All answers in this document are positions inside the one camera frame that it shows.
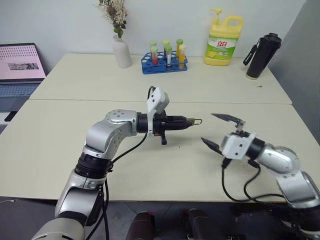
black cable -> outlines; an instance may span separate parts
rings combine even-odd
[[[226,186],[225,186],[225,168],[221,169],[221,183],[222,183],[222,188],[223,191],[225,193],[225,195],[231,199],[234,202],[239,202],[239,203],[245,203],[245,202],[249,202],[249,201],[254,201],[256,199],[260,199],[260,198],[265,198],[265,197],[280,197],[280,198],[284,198],[284,196],[280,195],[280,194],[275,194],[275,193],[268,193],[268,194],[263,194],[263,195],[259,195],[259,196],[254,196],[254,197],[250,197],[248,199],[235,199],[233,198],[227,191]]]
[[[107,178],[104,181],[104,186],[105,186],[106,200],[105,202],[103,202],[102,212],[103,212],[103,218],[104,218],[105,240],[109,240],[110,237],[109,237],[109,226],[108,226],[108,217],[107,217],[107,208],[109,204],[109,189],[108,189]]]
[[[149,87],[147,99],[149,99],[149,97],[150,97],[151,90],[154,91],[155,89],[156,88],[154,86],[150,86]],[[137,145],[135,145],[134,147],[132,147],[129,150],[125,151],[124,153],[122,153],[121,155],[116,157],[113,161],[111,161],[112,166],[120,158],[122,158],[123,156],[127,155],[128,153],[132,152],[137,147],[139,147],[146,140],[147,135],[148,134],[146,133],[143,136],[142,140]],[[92,229],[92,231],[89,233],[88,237],[85,240],[89,240],[92,237],[92,235],[95,233],[95,231],[97,230],[97,228],[99,227],[99,225],[100,225],[100,223],[102,222],[103,219],[104,219],[105,238],[106,238],[106,240],[109,240],[109,227],[108,227],[108,217],[107,217],[107,209],[108,209],[108,205],[109,205],[109,187],[108,187],[107,178],[104,181],[104,186],[105,186],[106,201],[102,203],[102,214],[101,214],[98,222],[95,224],[94,228]]]
[[[261,167],[259,166],[258,167],[258,172],[252,177],[250,178],[243,186],[243,192],[244,194],[247,196],[248,199],[252,199],[252,201],[256,202],[256,203],[266,203],[264,201],[259,201],[259,200],[256,200],[256,198],[259,198],[259,196],[256,196],[256,197],[251,197],[249,195],[249,193],[247,192],[247,186],[249,183],[251,183],[253,180],[255,180],[259,175],[260,175],[260,172],[261,172]],[[285,198],[283,195],[281,194],[277,194],[277,193],[268,193],[268,194],[265,194],[265,197],[279,197],[279,198]]]
[[[102,200],[102,213],[101,216],[99,218],[99,220],[96,222],[94,228],[92,229],[92,231],[89,233],[89,235],[86,237],[85,240],[89,240],[92,235],[95,233],[95,231],[97,230],[97,228],[99,227],[100,223],[102,222],[102,220],[104,219],[104,217],[106,216],[107,218],[107,208],[109,205],[109,187],[108,187],[108,182],[107,179],[105,179],[104,181],[104,186],[105,186],[105,196],[106,196],[106,200]],[[106,220],[106,222],[104,222],[104,227],[105,227],[105,237],[109,239],[109,227],[108,227],[108,219]]]
[[[148,100],[149,97],[150,97],[151,90],[154,91],[155,89],[156,89],[156,88],[155,88],[154,86],[150,86],[150,87],[149,87],[147,100]]]
[[[128,151],[125,151],[124,153],[122,153],[120,156],[116,157],[112,163],[114,164],[116,161],[118,161],[120,158],[122,158],[124,155],[127,155],[128,153],[130,153],[131,151],[135,150],[137,147],[139,147],[147,138],[147,133],[143,136],[142,140],[135,145],[134,147],[130,148]]]
[[[256,172],[256,174],[252,178],[250,178],[248,181],[246,181],[246,183],[243,186],[243,192],[244,192],[244,194],[246,195],[246,197],[248,199],[252,199],[252,197],[247,192],[247,186],[248,186],[249,183],[251,183],[253,180],[255,180],[260,175],[261,167],[258,166],[257,169],[258,169],[258,171]],[[256,203],[263,203],[262,201],[259,201],[259,200],[256,200],[256,199],[253,199],[252,201],[254,201]]]

thermos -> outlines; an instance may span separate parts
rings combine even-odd
[[[281,38],[278,34],[270,32],[268,35],[261,37],[249,52],[248,56],[243,61],[244,65],[248,65],[253,57],[253,60],[246,71],[246,77],[252,80],[257,79],[265,67],[270,62],[276,51],[281,46]]]

white vase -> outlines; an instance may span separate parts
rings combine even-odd
[[[125,69],[132,65],[128,44],[119,38],[117,35],[113,36],[113,54],[119,68]]]

green cap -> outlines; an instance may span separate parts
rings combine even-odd
[[[176,44],[184,44],[184,40],[183,39],[177,39],[176,40]]]
[[[172,46],[170,45],[165,45],[164,49],[168,52],[172,51]]]
[[[166,45],[169,45],[169,44],[170,44],[170,41],[169,41],[169,40],[163,40],[162,43],[163,43],[163,45],[166,46]]]
[[[158,52],[158,48],[156,46],[152,46],[151,47],[151,52],[152,53],[157,53]]]
[[[156,41],[150,41],[149,44],[150,44],[150,47],[152,47],[152,46],[156,46],[157,42]]]

white table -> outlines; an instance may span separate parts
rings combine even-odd
[[[118,68],[107,54],[67,54],[32,94],[31,99],[144,102],[150,85],[168,93],[172,103],[291,104],[268,68],[258,80],[245,77],[242,59],[229,66],[204,64],[189,57],[184,72],[142,74],[141,56]]]
[[[146,103],[83,100],[29,100],[0,135],[2,196],[58,199],[82,152],[87,130],[113,109],[146,111]],[[221,143],[234,125],[210,113],[226,113],[247,122],[245,129],[275,145],[296,151],[302,168],[320,186],[320,147],[296,111],[288,104],[170,103],[168,115],[202,118],[203,124],[167,132],[168,144],[151,136],[119,160],[108,176],[111,200],[228,201],[221,187],[222,157],[200,137]],[[142,139],[127,137],[117,154]],[[256,170],[233,161],[226,186],[243,197],[244,182]],[[272,175],[263,167],[250,184],[252,195],[276,192]]]

